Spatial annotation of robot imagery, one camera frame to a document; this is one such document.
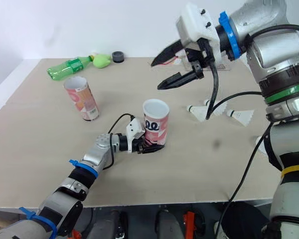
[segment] green band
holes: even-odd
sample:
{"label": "green band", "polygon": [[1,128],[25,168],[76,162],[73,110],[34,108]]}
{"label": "green band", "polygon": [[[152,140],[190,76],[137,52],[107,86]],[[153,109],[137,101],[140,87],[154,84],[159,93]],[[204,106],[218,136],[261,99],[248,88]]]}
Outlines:
{"label": "green band", "polygon": [[72,68],[73,73],[78,72],[83,69],[83,64],[79,58],[76,58],[71,61],[67,61],[66,64],[67,64],[67,66]]}
{"label": "green band", "polygon": [[298,92],[299,92],[299,85],[296,85],[296,86],[290,87],[288,89],[280,91],[279,93],[276,93],[272,96],[269,96],[269,97],[265,98],[265,102],[266,102],[266,104],[270,104],[271,102],[274,102],[274,101],[279,100],[283,97],[286,97],[286,96],[289,96],[289,95],[292,95],[292,94],[295,94],[295,93],[298,93]]}

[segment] cylindrical can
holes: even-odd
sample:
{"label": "cylindrical can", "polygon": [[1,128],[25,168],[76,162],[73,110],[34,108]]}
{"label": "cylindrical can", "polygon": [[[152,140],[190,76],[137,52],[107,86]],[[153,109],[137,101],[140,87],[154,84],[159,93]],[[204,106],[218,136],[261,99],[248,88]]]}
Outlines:
{"label": "cylindrical can", "polygon": [[92,121],[99,116],[99,108],[84,77],[71,77],[64,82],[63,87],[84,120]]}
{"label": "cylindrical can", "polygon": [[150,99],[143,103],[145,121],[145,140],[149,145],[165,145],[169,107],[158,99]]}

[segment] light wood tabletop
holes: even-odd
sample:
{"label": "light wood tabletop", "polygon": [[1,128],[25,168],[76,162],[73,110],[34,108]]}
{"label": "light wood tabletop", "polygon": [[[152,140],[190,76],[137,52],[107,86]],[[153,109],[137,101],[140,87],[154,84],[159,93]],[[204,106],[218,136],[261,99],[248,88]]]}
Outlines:
{"label": "light wood tabletop", "polygon": [[[115,154],[114,166],[100,174],[84,206],[118,206],[226,201],[237,187],[255,140],[269,122],[260,96],[242,96],[227,109],[255,110],[243,127],[226,114],[203,123],[186,111],[211,96],[212,75],[181,88],[158,91],[165,78],[182,65],[151,68],[151,58],[127,58],[104,69],[92,65],[77,73],[88,80],[100,108],[93,122],[82,120],[63,89],[46,69],[65,59],[43,59],[0,110],[0,208],[37,208],[73,169],[98,135],[109,130],[122,113],[143,115],[146,99],[170,107],[166,147],[151,154]],[[256,90],[252,74],[240,62],[219,72],[217,99]],[[114,128],[125,133],[129,118]],[[236,200],[272,198],[280,176],[268,158],[257,152]]]}

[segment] shuttlecock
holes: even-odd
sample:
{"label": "shuttlecock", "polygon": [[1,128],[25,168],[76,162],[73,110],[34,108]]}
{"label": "shuttlecock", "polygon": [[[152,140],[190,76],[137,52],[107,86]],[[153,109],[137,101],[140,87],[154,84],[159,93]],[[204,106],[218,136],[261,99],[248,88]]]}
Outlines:
{"label": "shuttlecock", "polygon": [[191,112],[200,122],[205,121],[207,110],[207,106],[187,106],[187,111]]}
{"label": "shuttlecock", "polygon": [[[259,137],[256,139],[256,144],[259,142],[260,138],[261,138],[261,136],[259,136]],[[262,141],[262,142],[260,143],[258,150],[259,150],[261,153],[263,153],[264,155],[267,155],[264,141]]]}
{"label": "shuttlecock", "polygon": [[[214,106],[217,105],[220,101],[215,101]],[[204,100],[204,105],[209,106],[210,100]],[[227,102],[222,103],[219,107],[217,107],[214,111],[213,114],[216,116],[221,115],[224,113],[225,109],[227,107]]]}
{"label": "shuttlecock", "polygon": [[247,126],[253,116],[254,111],[234,111],[228,110],[227,116],[238,120],[243,126]]}

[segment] blue ring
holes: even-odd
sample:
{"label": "blue ring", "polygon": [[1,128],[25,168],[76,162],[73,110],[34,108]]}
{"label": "blue ring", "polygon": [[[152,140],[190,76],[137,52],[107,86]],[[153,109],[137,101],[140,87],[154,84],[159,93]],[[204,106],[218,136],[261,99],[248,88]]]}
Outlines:
{"label": "blue ring", "polygon": [[240,53],[240,49],[238,47],[236,36],[233,32],[233,29],[231,28],[231,25],[229,24],[229,19],[228,19],[228,16],[225,11],[223,11],[220,14],[218,21],[219,21],[220,25],[222,25],[222,27],[224,28],[225,32],[227,33],[227,37],[230,42],[231,49],[233,50],[234,57],[236,60],[241,56],[241,53]]}
{"label": "blue ring", "polygon": [[39,221],[42,221],[42,222],[48,224],[52,229],[52,234],[50,236],[50,239],[55,239],[56,238],[57,229],[56,229],[55,224],[51,220],[49,220],[48,218],[45,218],[43,216],[36,215],[35,212],[29,211],[28,209],[26,209],[24,207],[21,207],[19,209],[26,214],[26,218],[28,220],[37,219]]}
{"label": "blue ring", "polygon": [[78,161],[72,160],[72,159],[69,162],[72,163],[72,165],[75,166],[75,167],[81,167],[81,168],[84,168],[84,169],[88,170],[89,172],[91,172],[95,176],[95,178],[97,178],[99,176],[99,174],[96,170],[94,170],[93,168],[91,168],[90,166],[88,166],[86,164],[79,163]]}

